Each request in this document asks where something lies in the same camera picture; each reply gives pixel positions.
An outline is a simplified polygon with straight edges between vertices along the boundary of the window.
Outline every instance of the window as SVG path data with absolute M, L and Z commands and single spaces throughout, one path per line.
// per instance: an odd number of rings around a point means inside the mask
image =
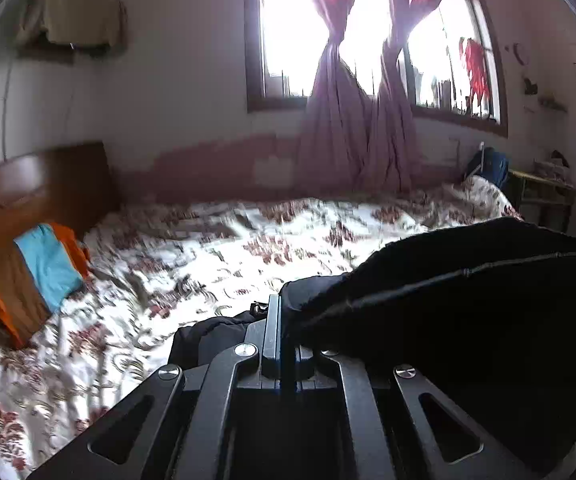
M 328 41 L 312 0 L 246 0 L 245 7 L 248 110 L 303 107 Z M 485 16 L 481 0 L 442 0 L 412 31 L 399 72 L 415 114 L 506 134 L 502 74 Z M 368 95 L 379 88 L 389 32 L 388 0 L 355 1 L 340 55 Z M 470 101 L 460 55 L 467 40 L 481 46 L 488 89 L 481 102 Z

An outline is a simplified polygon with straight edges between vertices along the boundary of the bedsheet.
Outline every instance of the bedsheet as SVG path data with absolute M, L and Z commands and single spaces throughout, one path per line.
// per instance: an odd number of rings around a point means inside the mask
M 518 216 L 477 176 L 370 202 L 133 206 L 84 238 L 92 275 L 30 345 L 0 331 L 0 476 L 25 478 L 158 367 L 181 326 L 347 272 L 400 238 Z

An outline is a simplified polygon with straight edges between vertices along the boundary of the window sill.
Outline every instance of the window sill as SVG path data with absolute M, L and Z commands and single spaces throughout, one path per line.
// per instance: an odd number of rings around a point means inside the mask
M 473 117 L 466 117 L 463 115 L 453 114 L 446 110 L 438 110 L 437 108 L 426 108 L 424 106 L 414 105 L 412 113 L 415 117 L 432 119 L 441 121 L 443 123 L 458 124 L 473 130 L 480 130 L 483 132 L 490 132 L 492 134 L 508 138 L 508 126 L 506 124 L 499 124 L 492 120 L 476 119 Z
M 248 98 L 248 113 L 300 110 L 306 107 L 307 97 Z

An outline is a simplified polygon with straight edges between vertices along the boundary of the triangular cutout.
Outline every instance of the triangular cutout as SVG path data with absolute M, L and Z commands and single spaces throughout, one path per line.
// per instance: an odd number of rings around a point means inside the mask
M 419 403 L 445 462 L 456 462 L 479 450 L 479 439 L 454 420 L 432 395 L 422 394 Z
M 118 465 L 126 463 L 153 402 L 152 396 L 143 397 L 132 410 L 92 442 L 90 450 Z

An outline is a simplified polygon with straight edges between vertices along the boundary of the pillow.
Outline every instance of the pillow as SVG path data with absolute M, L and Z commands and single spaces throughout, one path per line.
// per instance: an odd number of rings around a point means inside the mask
M 0 320 L 23 348 L 88 274 L 72 230 L 40 224 L 0 251 Z

